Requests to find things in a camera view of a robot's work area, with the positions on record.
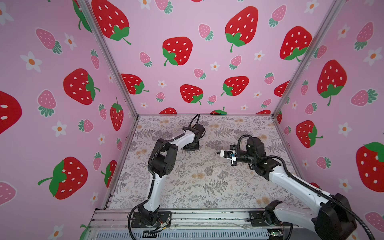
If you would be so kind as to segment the large perforated metal keyring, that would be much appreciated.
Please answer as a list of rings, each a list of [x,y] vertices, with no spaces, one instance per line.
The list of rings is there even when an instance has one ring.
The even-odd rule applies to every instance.
[[[217,154],[215,154],[215,157],[214,157],[214,159],[213,159],[213,161],[212,161],[212,165],[211,165],[211,169],[212,169],[212,171],[214,171],[214,169],[215,169],[215,167],[216,167],[216,161],[217,161]]]

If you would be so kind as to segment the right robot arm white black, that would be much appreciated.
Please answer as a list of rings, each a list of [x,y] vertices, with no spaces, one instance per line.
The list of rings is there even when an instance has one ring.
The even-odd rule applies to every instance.
[[[324,192],[294,176],[282,158],[266,155],[265,145],[260,139],[250,135],[241,138],[247,139],[245,150],[241,150],[237,143],[217,154],[230,160],[231,166],[248,164],[250,170],[284,188],[306,205],[306,208],[296,208],[282,201],[273,201],[265,207],[266,223],[293,224],[316,233],[322,240],[346,240],[357,229],[347,198]]]

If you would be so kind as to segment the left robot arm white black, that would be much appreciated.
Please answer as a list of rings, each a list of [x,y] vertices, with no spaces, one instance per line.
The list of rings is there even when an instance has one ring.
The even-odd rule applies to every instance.
[[[154,225],[157,221],[161,191],[165,186],[167,175],[175,167],[179,149],[195,151],[199,149],[199,139],[205,134],[205,128],[201,124],[192,127],[184,127],[183,132],[170,140],[158,139],[150,155],[148,171],[151,174],[148,197],[138,207],[142,219],[148,225]]]

